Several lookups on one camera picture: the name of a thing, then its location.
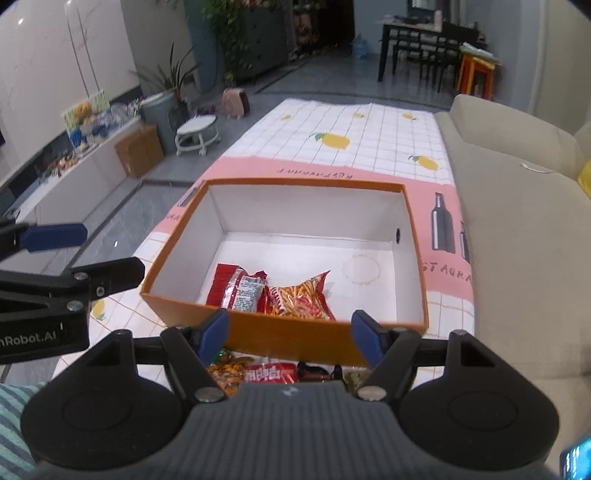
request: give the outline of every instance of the open box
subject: open box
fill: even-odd
[[[336,322],[230,311],[227,347],[321,364],[364,365],[355,310],[424,333],[427,300],[404,186],[356,180],[219,179],[202,184],[146,276],[141,295],[169,326],[198,325],[218,263],[264,270],[269,285],[330,270]]]

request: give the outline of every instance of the phone screen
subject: phone screen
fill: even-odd
[[[560,470],[564,480],[591,479],[591,438],[560,455]]]

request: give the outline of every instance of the black chair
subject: black chair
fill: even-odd
[[[399,28],[396,33],[390,32],[390,42],[394,42],[394,51],[392,52],[392,74],[396,72],[398,65],[398,53],[400,50],[407,53],[416,53],[421,62],[420,76],[423,77],[423,49],[421,48],[421,34]]]
[[[433,85],[435,85],[437,69],[439,69],[438,92],[441,92],[441,84],[443,83],[443,76],[447,71],[447,67],[453,65],[454,80],[457,78],[462,59],[460,46],[464,42],[475,45],[478,40],[478,35],[479,31],[475,28],[466,28],[449,22],[443,22],[441,36],[444,37],[444,40],[436,48],[434,64],[435,73],[433,74]]]

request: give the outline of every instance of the orange stool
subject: orange stool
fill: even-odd
[[[474,87],[474,72],[482,72],[486,77],[484,97],[487,100],[491,100],[495,68],[496,63],[465,53],[462,55],[462,64],[460,66],[456,90],[471,95]]]

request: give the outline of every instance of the blue gripper pad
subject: blue gripper pad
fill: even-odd
[[[226,310],[218,310],[213,320],[204,326],[201,333],[201,342],[195,352],[203,365],[211,365],[216,355],[223,348],[228,339],[230,328],[230,316]]]
[[[355,310],[351,317],[351,337],[370,368],[375,368],[384,356],[380,335],[388,331],[363,310]]]
[[[88,237],[88,230],[82,223],[30,226],[19,236],[20,248],[30,252],[79,247]]]

